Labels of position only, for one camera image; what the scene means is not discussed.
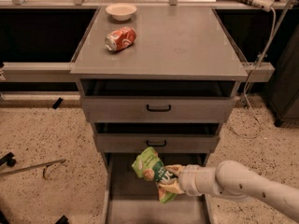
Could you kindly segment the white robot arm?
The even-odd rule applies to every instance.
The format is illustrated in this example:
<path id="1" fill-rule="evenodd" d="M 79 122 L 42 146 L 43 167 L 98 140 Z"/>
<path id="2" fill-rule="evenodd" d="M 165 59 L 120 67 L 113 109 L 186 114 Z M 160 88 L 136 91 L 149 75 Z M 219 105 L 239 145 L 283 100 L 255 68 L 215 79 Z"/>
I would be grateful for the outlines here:
<path id="1" fill-rule="evenodd" d="M 176 194 L 209 194 L 232 201 L 259 200 L 299 222 L 299 189 L 271 181 L 237 161 L 222 161 L 217 167 L 175 164 L 165 169 L 176 177 L 158 187 Z"/>

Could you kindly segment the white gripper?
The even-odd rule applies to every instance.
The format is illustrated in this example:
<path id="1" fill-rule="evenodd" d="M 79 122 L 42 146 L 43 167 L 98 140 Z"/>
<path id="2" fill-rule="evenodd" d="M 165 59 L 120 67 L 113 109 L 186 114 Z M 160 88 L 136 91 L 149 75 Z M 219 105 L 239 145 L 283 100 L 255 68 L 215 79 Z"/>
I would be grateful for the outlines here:
<path id="1" fill-rule="evenodd" d="M 196 187 L 198 165 L 187 165 L 184 167 L 180 164 L 173 164 L 166 165 L 164 168 L 175 176 L 178 176 L 178 182 L 175 181 L 172 184 L 159 183 L 158 186 L 161 189 L 175 194 L 183 194 L 185 192 L 189 196 L 200 195 Z"/>

